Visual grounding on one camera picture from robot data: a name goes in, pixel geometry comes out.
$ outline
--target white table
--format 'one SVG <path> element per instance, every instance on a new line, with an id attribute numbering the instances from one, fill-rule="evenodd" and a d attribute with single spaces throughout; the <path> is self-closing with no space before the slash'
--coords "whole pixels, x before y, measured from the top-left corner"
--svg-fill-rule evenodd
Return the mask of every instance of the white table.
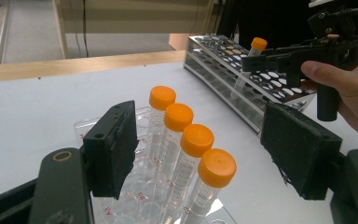
<path id="1" fill-rule="evenodd" d="M 75 147 L 76 121 L 99 117 L 128 100 L 137 108 L 147 106 L 149 91 L 156 85 L 175 89 L 177 102 L 193 109 L 194 122 L 213 131 L 213 146 L 236 159 L 238 171 L 219 199 L 238 223 L 333 223 L 332 192 L 326 201 L 305 201 L 292 186 L 284 185 L 253 129 L 183 63 L 1 81 L 0 193 L 36 178 L 49 152 Z M 305 111 L 313 119 L 315 101 Z M 343 153 L 358 148 L 358 133 L 342 118 L 324 125 L 344 139 Z"/>

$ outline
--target table surface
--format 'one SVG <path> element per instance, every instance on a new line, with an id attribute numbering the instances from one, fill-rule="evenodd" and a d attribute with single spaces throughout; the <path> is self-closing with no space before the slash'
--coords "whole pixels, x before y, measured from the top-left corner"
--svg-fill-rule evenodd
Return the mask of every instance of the table surface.
<path id="1" fill-rule="evenodd" d="M 236 159 L 238 171 L 219 199 L 238 223 L 333 223 L 332 192 L 305 201 L 284 185 L 253 129 L 185 70 L 184 57 L 168 51 L 0 65 L 0 193 L 36 178 L 49 152 L 75 147 L 75 122 L 128 100 L 147 106 L 151 88 L 167 85 L 193 109 L 194 122 L 213 131 L 213 146 Z M 315 100 L 304 113 L 316 120 Z M 344 139 L 344 154 L 358 148 L 358 133 L 342 117 L 321 123 Z"/>

